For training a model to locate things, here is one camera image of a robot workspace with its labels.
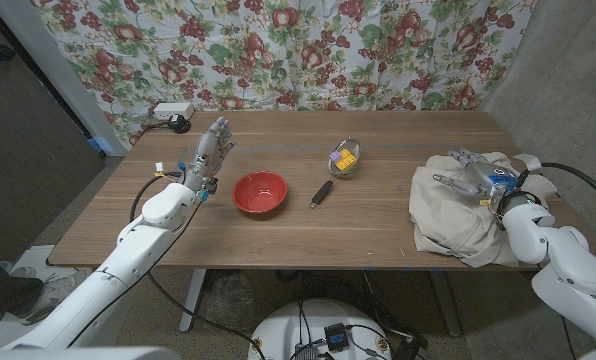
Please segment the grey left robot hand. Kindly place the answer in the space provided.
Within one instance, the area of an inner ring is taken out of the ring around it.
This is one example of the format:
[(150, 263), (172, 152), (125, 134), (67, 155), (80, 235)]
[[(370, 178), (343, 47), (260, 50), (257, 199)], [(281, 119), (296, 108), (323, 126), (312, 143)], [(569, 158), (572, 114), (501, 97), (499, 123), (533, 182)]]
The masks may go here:
[(186, 187), (199, 191), (207, 179), (220, 171), (224, 159), (236, 144), (231, 136), (229, 121), (224, 117), (219, 117), (201, 135), (183, 181)]

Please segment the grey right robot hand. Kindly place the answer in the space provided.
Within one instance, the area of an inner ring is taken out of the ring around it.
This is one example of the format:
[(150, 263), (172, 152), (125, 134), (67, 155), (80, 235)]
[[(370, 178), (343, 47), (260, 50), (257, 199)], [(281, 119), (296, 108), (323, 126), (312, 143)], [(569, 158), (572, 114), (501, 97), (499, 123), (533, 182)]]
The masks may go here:
[(494, 203), (519, 190), (517, 175), (506, 167), (489, 162), (482, 154), (460, 149), (450, 151), (449, 155), (464, 168), (467, 179), (441, 174), (434, 174), (433, 179), (459, 195), (480, 200), (490, 199)]

